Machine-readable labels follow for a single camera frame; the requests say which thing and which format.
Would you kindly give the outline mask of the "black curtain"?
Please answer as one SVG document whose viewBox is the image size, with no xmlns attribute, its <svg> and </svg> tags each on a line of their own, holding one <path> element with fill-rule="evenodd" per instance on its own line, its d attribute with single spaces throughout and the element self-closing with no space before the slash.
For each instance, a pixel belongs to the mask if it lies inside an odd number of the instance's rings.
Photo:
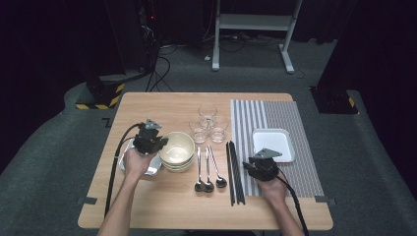
<svg viewBox="0 0 417 236">
<path fill-rule="evenodd" d="M 360 92 L 388 156 L 417 199 L 417 0 L 356 0 L 318 89 Z"/>
<path fill-rule="evenodd" d="M 0 177 L 64 93 L 138 66 L 132 0 L 0 0 Z"/>
</svg>

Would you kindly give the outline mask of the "black equipment rack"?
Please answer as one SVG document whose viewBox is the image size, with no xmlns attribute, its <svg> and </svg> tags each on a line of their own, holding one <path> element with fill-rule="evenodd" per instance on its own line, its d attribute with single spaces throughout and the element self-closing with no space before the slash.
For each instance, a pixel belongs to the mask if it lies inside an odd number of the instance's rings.
<svg viewBox="0 0 417 236">
<path fill-rule="evenodd" d="M 147 57 L 147 70 L 155 67 L 160 48 L 160 30 L 154 0 L 136 0 L 141 38 Z"/>
</svg>

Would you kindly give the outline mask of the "grey white striped placemat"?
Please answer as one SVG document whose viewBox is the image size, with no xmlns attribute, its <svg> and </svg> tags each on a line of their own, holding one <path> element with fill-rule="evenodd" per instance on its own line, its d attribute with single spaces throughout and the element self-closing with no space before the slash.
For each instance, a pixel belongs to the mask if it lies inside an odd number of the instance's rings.
<svg viewBox="0 0 417 236">
<path fill-rule="evenodd" d="M 284 129 L 291 138 L 295 158 L 277 162 L 278 168 L 298 197 L 313 198 L 324 193 L 296 102 L 233 99 L 230 105 L 232 141 L 240 163 L 255 155 L 252 135 L 256 129 Z"/>
</svg>

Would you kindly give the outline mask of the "bundle of black chopsticks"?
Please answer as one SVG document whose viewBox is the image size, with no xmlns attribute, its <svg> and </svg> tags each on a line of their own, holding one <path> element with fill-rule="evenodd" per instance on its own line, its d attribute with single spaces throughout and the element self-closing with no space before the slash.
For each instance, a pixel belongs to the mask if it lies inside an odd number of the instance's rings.
<svg viewBox="0 0 417 236">
<path fill-rule="evenodd" d="M 231 205 L 244 205 L 246 203 L 246 199 L 241 181 L 237 152 L 233 142 L 228 142 L 226 144 L 226 155 L 231 188 Z"/>
</svg>

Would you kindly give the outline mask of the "white metal stand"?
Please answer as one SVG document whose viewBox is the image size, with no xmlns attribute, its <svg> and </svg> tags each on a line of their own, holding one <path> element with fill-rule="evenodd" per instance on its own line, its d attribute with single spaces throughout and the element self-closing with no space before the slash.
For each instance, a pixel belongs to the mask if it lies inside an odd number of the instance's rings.
<svg viewBox="0 0 417 236">
<path fill-rule="evenodd" d="M 295 0 L 293 13 L 288 16 L 223 14 L 221 12 L 220 3 L 221 0 L 217 0 L 215 5 L 214 43 L 211 59 L 211 68 L 215 72 L 220 68 L 219 36 L 221 30 L 269 30 L 286 32 L 284 43 L 279 44 L 278 49 L 286 72 L 288 74 L 295 73 L 295 69 L 288 53 L 288 47 L 298 20 L 303 0 Z"/>
</svg>

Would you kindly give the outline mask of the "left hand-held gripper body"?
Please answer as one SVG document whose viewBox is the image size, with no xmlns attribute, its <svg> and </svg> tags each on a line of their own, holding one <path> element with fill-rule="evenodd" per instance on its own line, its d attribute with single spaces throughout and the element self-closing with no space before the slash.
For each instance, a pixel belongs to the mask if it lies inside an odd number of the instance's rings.
<svg viewBox="0 0 417 236">
<path fill-rule="evenodd" d="M 161 145 L 159 142 L 160 137 L 157 136 L 160 128 L 161 126 L 151 119 L 139 125 L 139 133 L 133 141 L 134 147 L 138 152 L 143 154 L 154 153 L 155 147 Z"/>
</svg>

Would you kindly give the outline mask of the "person's right hand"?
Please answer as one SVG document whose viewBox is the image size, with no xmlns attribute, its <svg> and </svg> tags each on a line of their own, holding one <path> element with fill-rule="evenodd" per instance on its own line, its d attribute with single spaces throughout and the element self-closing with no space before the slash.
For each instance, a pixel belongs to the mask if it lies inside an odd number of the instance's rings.
<svg viewBox="0 0 417 236">
<path fill-rule="evenodd" d="M 274 207 L 285 205 L 287 187 L 278 177 L 274 177 L 269 181 L 257 180 L 257 183 L 261 187 L 262 194 L 269 204 Z"/>
</svg>

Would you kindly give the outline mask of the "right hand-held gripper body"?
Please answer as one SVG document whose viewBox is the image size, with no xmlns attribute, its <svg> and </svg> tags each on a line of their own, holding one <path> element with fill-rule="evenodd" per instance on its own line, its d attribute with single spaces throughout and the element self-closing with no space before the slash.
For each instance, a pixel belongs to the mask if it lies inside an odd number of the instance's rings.
<svg viewBox="0 0 417 236">
<path fill-rule="evenodd" d="M 247 170 L 249 175 L 257 180 L 269 181 L 278 175 L 278 168 L 275 157 L 281 153 L 272 149 L 262 148 L 254 156 L 249 158 L 249 162 L 254 165 L 254 170 Z"/>
</svg>

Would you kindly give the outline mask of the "black yellow striped stand base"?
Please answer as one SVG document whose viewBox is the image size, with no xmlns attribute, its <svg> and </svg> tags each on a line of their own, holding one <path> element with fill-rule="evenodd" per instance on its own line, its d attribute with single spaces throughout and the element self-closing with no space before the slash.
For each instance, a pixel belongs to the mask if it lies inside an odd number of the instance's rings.
<svg viewBox="0 0 417 236">
<path fill-rule="evenodd" d="M 86 85 L 76 100 L 78 109 L 112 109 L 121 97 L 124 83 L 103 82 L 99 77 L 87 77 Z"/>
<path fill-rule="evenodd" d="M 358 109 L 353 98 L 346 91 L 330 91 L 310 87 L 310 93 L 320 113 L 357 114 Z"/>
</svg>

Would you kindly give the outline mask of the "person's left hand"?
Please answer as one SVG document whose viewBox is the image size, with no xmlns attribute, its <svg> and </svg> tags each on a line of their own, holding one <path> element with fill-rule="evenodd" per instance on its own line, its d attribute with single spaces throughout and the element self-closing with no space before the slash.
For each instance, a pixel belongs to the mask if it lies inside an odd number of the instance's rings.
<svg viewBox="0 0 417 236">
<path fill-rule="evenodd" d="M 156 153 L 143 154 L 134 147 L 129 148 L 124 154 L 125 177 L 128 180 L 139 181 L 148 171 L 150 162 L 155 156 Z"/>
</svg>

